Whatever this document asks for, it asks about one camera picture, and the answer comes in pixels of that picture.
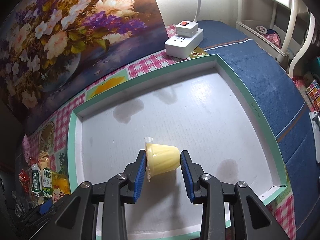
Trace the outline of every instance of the brown stripe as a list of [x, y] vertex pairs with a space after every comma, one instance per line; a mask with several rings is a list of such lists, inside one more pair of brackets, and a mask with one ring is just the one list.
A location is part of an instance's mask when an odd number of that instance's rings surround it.
[[239, 41], [230, 41], [230, 42], [226, 42], [226, 43], [216, 44], [216, 45], [213, 45], [213, 46], [205, 47], [204, 50], [205, 49], [212, 49], [214, 47], [218, 47], [218, 46], [222, 46], [222, 45], [228, 45], [228, 44], [232, 44], [232, 43], [236, 43], [236, 42], [245, 41], [245, 40], [248, 40], [248, 39], [250, 39], [250, 38], [245, 38], [245, 39], [239, 40]]
[[305, 104], [305, 106], [303, 107], [301, 113], [297, 116], [297, 118], [294, 120], [294, 122], [291, 124], [291, 126], [277, 139], [277, 143], [279, 143], [284, 136], [287, 135], [287, 133], [292, 129], [292, 127], [295, 126], [295, 124], [297, 123], [297, 121], [299, 121], [300, 117], [303, 115], [303, 113], [305, 112], [305, 110], [308, 108], [308, 105]]

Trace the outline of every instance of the silver screw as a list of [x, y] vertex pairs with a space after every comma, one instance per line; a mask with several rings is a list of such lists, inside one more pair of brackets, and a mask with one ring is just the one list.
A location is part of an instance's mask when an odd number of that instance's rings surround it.
[[124, 173], [119, 173], [117, 175], [117, 179], [125, 179], [127, 177], [127, 175], [125, 175]]
[[247, 186], [247, 183], [244, 182], [244, 181], [239, 181], [239, 182], [238, 182], [238, 186], [239, 186], [239, 187], [246, 187], [246, 186]]
[[83, 188], [88, 188], [88, 187], [90, 187], [90, 182], [84, 181], [84, 182], [82, 182], [82, 183], [80, 184], [80, 186], [83, 187]]
[[205, 174], [201, 175], [201, 178], [204, 179], [204, 180], [208, 180], [208, 179], [211, 179], [211, 175], [208, 174], [208, 173], [205, 173]]

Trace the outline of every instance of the power socket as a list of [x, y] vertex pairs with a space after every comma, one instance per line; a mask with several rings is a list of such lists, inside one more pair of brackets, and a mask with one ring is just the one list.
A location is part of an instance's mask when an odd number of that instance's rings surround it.
[[164, 44], [167, 55], [184, 59], [189, 57], [201, 41], [203, 41], [203, 29], [198, 28], [191, 38], [175, 34]]

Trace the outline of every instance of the clear plastic cup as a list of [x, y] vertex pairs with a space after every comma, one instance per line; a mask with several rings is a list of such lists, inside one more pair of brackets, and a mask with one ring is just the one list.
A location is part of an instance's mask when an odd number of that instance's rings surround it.
[[151, 177], [168, 171], [173, 171], [180, 166], [180, 152], [177, 147], [153, 144], [153, 138], [145, 137], [145, 151], [147, 153], [147, 176]]

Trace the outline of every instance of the blue cloth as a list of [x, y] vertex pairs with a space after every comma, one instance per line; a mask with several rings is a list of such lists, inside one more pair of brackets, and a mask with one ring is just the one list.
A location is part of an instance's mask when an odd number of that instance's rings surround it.
[[297, 236], [303, 239], [320, 215], [320, 204], [316, 204], [320, 169], [309, 109], [292, 79], [255, 41], [222, 22], [199, 21], [198, 25], [204, 30], [199, 46], [228, 63], [268, 120], [287, 167], [299, 228]]

